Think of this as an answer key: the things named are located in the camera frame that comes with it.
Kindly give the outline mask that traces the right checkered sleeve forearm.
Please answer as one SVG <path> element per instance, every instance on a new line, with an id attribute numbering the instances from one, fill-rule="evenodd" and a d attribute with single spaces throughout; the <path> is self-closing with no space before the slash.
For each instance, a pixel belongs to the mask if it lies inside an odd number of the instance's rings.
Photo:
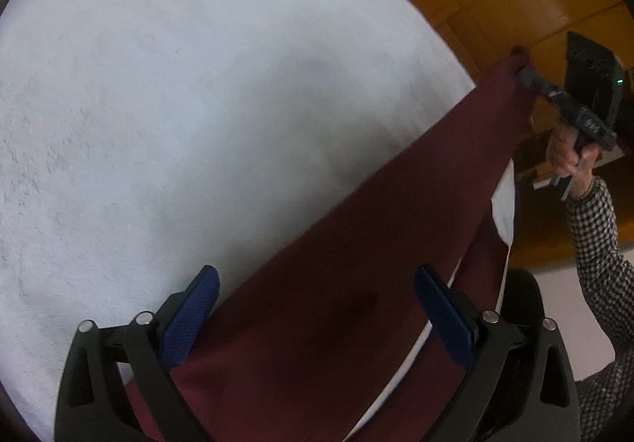
<path id="1" fill-rule="evenodd" d="M 618 245 L 616 215 L 599 177 L 566 201 L 584 301 L 615 350 L 601 371 L 576 383 L 581 439 L 594 440 L 633 386 L 633 264 Z"/>

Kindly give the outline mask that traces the person's right hand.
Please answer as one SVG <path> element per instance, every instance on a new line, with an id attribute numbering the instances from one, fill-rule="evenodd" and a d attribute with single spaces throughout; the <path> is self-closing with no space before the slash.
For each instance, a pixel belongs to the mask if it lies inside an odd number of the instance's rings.
<path id="1" fill-rule="evenodd" d="M 593 166 L 600 157 L 602 149 L 597 144 L 590 144 L 578 153 L 575 149 L 576 140 L 576 130 L 565 124 L 559 124 L 550 135 L 546 159 L 558 177 L 572 178 L 569 195 L 579 198 L 591 188 Z"/>

